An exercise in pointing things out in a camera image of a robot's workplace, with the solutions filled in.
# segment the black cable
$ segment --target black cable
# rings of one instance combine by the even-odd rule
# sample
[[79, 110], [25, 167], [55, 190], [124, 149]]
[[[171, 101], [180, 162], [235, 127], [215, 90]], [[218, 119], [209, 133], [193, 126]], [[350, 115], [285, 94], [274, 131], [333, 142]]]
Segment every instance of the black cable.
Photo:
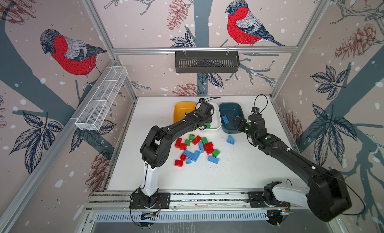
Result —
[[266, 105], [265, 105], [265, 107], [264, 107], [264, 109], [263, 109], [263, 110], [265, 110], [266, 106], [268, 105], [268, 98], [267, 98], [265, 95], [263, 95], [263, 94], [260, 94], [260, 95], [256, 96], [256, 99], [255, 99], [255, 102], [253, 103], [253, 106], [256, 107], [256, 100], [257, 100], [257, 97], [259, 97], [259, 96], [261, 96], [261, 95], [264, 96], [265, 99], [266, 99]]

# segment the red lego brick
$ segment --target red lego brick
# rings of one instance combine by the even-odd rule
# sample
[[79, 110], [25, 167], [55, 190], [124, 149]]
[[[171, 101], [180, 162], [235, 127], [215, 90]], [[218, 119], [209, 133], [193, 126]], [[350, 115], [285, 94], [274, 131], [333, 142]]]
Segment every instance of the red lego brick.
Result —
[[210, 148], [206, 149], [205, 151], [207, 152], [207, 155], [209, 155], [209, 154], [212, 154], [212, 152], [214, 151], [214, 148], [210, 147]]
[[195, 137], [194, 140], [192, 140], [192, 144], [196, 145], [197, 143], [199, 143], [200, 140], [201, 140], [201, 137], [198, 135]]
[[177, 140], [176, 140], [176, 144], [175, 144], [175, 147], [176, 148], [180, 148], [180, 143], [181, 143], [181, 138], [178, 138]]
[[180, 150], [186, 150], [187, 149], [187, 144], [180, 143], [179, 149]]
[[204, 150], [207, 150], [208, 148], [212, 148], [213, 146], [214, 146], [214, 144], [212, 144], [212, 142], [209, 142], [209, 143], [203, 145]]
[[187, 156], [185, 154], [181, 154], [180, 160], [184, 161], [186, 158], [187, 158]]
[[175, 166], [179, 166], [179, 167], [182, 167], [183, 166], [183, 162], [182, 160], [176, 160], [175, 161]]

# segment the yellow bin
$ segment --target yellow bin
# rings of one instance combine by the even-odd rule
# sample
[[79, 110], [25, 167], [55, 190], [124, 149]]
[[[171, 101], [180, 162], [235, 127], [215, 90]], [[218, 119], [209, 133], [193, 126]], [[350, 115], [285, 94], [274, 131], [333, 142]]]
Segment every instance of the yellow bin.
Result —
[[175, 105], [175, 111], [173, 113], [173, 123], [184, 119], [185, 114], [192, 112], [196, 108], [196, 104], [194, 102], [179, 102]]

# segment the white wire basket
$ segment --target white wire basket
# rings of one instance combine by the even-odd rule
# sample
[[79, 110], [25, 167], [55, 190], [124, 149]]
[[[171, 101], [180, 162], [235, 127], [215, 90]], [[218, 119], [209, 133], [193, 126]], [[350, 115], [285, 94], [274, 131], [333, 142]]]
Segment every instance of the white wire basket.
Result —
[[125, 67], [111, 67], [107, 76], [76, 120], [75, 125], [80, 130], [100, 130], [127, 74]]

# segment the bird head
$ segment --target bird head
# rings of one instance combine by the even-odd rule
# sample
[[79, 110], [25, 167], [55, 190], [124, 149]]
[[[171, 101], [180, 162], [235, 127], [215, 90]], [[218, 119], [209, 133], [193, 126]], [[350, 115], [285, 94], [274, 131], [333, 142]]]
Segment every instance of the bird head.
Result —
[[60, 33], [54, 29], [47, 29], [41, 34], [40, 44], [45, 54], [56, 53], [55, 38], [58, 37], [59, 35]]
[[245, 0], [234, 0], [232, 1], [228, 7], [227, 10], [225, 11], [229, 15], [233, 16], [236, 11], [240, 8], [248, 8], [248, 4]]

